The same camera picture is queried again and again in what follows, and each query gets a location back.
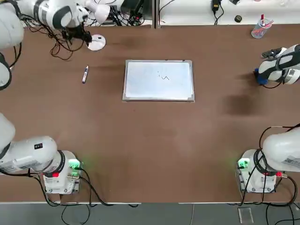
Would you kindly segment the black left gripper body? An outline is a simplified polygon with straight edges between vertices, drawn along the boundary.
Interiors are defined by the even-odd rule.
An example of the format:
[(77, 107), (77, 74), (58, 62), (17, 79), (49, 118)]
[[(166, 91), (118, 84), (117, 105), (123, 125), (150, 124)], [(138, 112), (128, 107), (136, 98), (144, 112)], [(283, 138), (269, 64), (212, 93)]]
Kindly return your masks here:
[(75, 27), (65, 27), (63, 29), (64, 38), (82, 38), (84, 36), (84, 23)]

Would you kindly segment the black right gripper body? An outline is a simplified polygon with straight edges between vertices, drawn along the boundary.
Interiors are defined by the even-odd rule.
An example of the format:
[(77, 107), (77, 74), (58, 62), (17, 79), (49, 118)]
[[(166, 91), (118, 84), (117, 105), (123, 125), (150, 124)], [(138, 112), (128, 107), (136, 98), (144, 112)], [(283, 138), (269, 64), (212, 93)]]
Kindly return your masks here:
[(284, 51), (286, 50), (286, 48), (276, 48), (276, 49), (271, 49), (268, 51), (265, 51), (262, 53), (262, 58), (265, 59), (272, 59), (272, 58), (276, 58), (277, 56), (279, 56), (280, 54), (282, 54)]

